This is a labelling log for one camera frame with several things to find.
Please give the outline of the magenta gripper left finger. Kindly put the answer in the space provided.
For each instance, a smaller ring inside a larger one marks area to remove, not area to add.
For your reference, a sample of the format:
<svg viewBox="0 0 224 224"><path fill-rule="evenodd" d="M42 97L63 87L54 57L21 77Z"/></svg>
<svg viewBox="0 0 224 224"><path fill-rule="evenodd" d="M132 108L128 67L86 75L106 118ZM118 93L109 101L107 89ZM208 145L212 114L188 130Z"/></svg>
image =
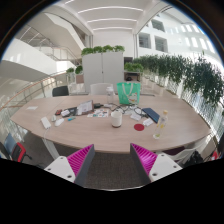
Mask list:
<svg viewBox="0 0 224 224"><path fill-rule="evenodd" d="M94 145L91 144L67 157L59 156L45 168L45 171L75 183L76 185L84 186L88 169L94 155Z"/></svg>

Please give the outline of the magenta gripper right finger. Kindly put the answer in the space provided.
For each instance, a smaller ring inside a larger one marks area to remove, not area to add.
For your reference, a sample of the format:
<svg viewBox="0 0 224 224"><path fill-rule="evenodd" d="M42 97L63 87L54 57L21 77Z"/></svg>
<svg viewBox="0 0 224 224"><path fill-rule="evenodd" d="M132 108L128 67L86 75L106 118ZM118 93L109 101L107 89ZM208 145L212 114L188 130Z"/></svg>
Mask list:
<svg viewBox="0 0 224 224"><path fill-rule="evenodd" d="M181 170L181 167L165 153L155 154L134 143L130 144L130 154L144 185Z"/></svg>

